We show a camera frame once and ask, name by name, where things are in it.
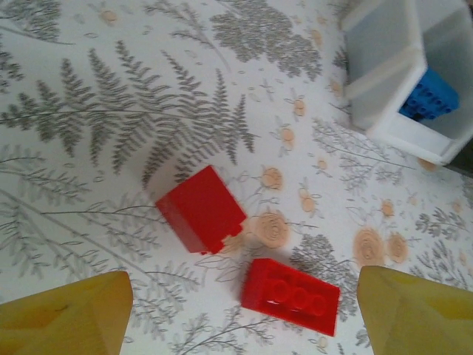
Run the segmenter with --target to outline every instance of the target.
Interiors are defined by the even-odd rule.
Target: table surface
[[[342,3],[45,3],[0,7],[0,301],[127,270],[122,354],[362,355],[361,266],[473,288],[473,183],[345,128]],[[154,201],[208,164],[250,217],[201,256]],[[241,309],[255,257],[341,287],[336,336]]]

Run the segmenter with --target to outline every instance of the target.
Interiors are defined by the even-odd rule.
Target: blue lego brick
[[[458,107],[457,92],[428,68],[399,112],[416,121],[433,120]]]

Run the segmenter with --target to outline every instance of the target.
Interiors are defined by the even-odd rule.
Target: red block
[[[246,219],[212,166],[171,190],[156,207],[191,253],[218,253],[223,239],[238,235]]]
[[[242,307],[330,335],[340,288],[272,259],[256,259],[243,286]]]

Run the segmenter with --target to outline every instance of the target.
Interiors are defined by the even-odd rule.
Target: white plastic container
[[[353,124],[377,141],[435,164],[473,137],[473,23],[462,0],[363,0],[347,33]],[[429,66],[460,96],[460,109],[420,124],[398,113]]]

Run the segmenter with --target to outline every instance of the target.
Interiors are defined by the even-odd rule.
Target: floral tablecloth
[[[348,129],[336,0],[0,1],[0,301],[126,270],[122,354],[371,354],[364,265],[473,289],[473,183]],[[214,165],[248,213],[189,254],[154,201]],[[239,307],[272,257],[336,336]]]

